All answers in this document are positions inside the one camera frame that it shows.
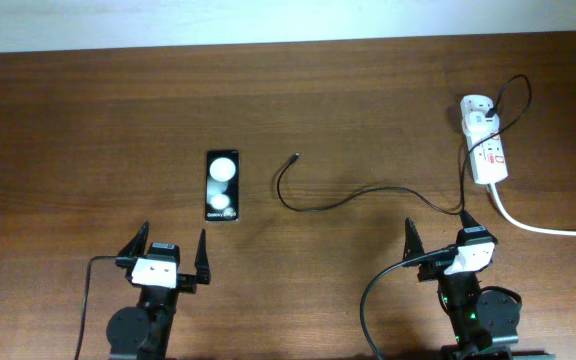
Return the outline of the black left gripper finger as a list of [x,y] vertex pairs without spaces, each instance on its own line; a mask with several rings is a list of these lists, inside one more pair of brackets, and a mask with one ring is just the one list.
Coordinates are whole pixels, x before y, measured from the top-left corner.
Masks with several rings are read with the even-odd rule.
[[149,234],[149,222],[139,228],[135,236],[119,251],[115,265],[119,268],[132,268],[139,257],[144,255]]
[[196,283],[209,285],[211,283],[211,271],[207,255],[207,237],[205,230],[202,230],[200,233],[194,267],[196,269]]

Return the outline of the black Samsung Galaxy smartphone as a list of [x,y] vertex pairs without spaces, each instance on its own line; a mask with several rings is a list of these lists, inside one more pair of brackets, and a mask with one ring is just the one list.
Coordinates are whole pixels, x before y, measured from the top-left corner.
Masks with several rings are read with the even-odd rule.
[[239,152],[210,150],[206,156],[205,215],[209,223],[239,220]]

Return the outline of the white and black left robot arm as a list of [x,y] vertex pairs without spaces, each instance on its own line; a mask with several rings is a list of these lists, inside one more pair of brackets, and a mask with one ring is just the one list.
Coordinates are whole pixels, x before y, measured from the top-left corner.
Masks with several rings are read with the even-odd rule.
[[115,265],[140,290],[132,307],[118,310],[108,321],[106,337],[111,359],[164,360],[180,294],[194,294],[211,282],[206,232],[199,236],[195,272],[178,271],[180,248],[174,244],[148,243],[149,224],[118,253]]

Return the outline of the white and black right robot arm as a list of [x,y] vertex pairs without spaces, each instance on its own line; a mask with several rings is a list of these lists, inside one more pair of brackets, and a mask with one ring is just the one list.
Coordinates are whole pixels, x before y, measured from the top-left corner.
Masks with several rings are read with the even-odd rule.
[[468,212],[459,217],[456,241],[432,252],[424,250],[413,221],[406,219],[403,260],[418,269],[420,282],[438,283],[440,305],[456,339],[441,348],[442,359],[511,359],[522,299],[506,288],[480,286],[477,274],[492,264],[498,240]]

